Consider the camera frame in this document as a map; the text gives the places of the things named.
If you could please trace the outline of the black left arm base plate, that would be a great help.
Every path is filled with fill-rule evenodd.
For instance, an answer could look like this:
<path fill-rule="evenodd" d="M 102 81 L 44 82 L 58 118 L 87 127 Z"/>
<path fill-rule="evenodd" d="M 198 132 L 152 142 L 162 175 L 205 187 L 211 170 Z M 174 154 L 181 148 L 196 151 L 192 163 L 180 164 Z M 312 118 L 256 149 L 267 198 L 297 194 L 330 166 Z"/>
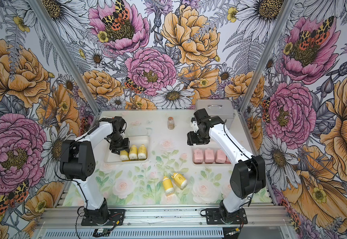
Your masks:
<path fill-rule="evenodd" d="M 124 221 L 126 210 L 84 210 L 81 222 L 82 226 L 121 226 Z"/>

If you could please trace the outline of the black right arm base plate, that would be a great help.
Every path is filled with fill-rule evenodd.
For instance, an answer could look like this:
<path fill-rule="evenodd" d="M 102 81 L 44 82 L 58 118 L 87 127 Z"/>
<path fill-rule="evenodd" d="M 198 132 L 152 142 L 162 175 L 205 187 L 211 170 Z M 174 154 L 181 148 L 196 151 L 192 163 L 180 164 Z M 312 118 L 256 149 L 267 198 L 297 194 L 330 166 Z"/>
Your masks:
<path fill-rule="evenodd" d="M 248 224 L 247 215 L 243 208 L 229 213 L 224 208 L 207 208 L 200 210 L 200 216 L 205 217 L 208 225 L 240 225 Z"/>

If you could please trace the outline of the pink pencil sharpener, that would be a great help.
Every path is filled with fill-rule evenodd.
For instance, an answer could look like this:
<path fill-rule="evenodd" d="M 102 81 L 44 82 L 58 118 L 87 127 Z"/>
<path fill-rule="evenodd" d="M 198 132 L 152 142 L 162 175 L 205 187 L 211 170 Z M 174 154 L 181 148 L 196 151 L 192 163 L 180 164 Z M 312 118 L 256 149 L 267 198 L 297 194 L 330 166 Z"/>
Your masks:
<path fill-rule="evenodd" d="M 226 164 L 231 164 L 231 161 L 229 159 L 229 157 L 226 155 L 226 161 L 225 161 Z"/>
<path fill-rule="evenodd" d="M 215 153 L 213 149 L 206 149 L 204 151 L 204 162 L 206 164 L 213 164 L 215 162 Z"/>
<path fill-rule="evenodd" d="M 227 156 L 223 150 L 218 149 L 216 151 L 215 163 L 224 164 L 226 162 Z"/>
<path fill-rule="evenodd" d="M 195 149 L 193 151 L 193 163 L 194 164 L 202 164 L 204 162 L 204 153 L 201 149 Z"/>

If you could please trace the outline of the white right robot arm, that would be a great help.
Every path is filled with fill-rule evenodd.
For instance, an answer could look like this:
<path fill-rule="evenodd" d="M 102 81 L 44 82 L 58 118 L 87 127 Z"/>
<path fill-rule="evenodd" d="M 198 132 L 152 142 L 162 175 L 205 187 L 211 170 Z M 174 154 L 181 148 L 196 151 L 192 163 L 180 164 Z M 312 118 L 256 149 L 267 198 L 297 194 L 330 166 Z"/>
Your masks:
<path fill-rule="evenodd" d="M 211 117 L 206 109 L 195 111 L 191 119 L 193 131 L 187 133 L 188 145 L 206 145 L 215 141 L 234 166 L 231 192 L 220 202 L 222 224 L 247 224 L 244 206 L 250 206 L 253 196 L 266 187 L 265 161 L 246 150 L 230 133 L 226 123 L 219 117 Z"/>

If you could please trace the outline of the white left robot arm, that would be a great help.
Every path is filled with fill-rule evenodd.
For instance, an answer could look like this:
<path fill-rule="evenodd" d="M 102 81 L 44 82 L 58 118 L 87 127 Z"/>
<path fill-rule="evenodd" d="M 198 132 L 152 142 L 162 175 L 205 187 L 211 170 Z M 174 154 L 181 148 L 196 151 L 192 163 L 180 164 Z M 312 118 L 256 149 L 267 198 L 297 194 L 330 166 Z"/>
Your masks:
<path fill-rule="evenodd" d="M 109 143 L 111 153 L 119 155 L 121 151 L 129 152 L 130 141 L 122 136 L 126 124 L 119 116 L 102 118 L 81 137 L 62 143 L 59 170 L 67 181 L 78 188 L 84 200 L 83 226 L 105 225 L 109 222 L 107 201 L 92 176 L 96 168 L 94 149 L 105 140 Z"/>

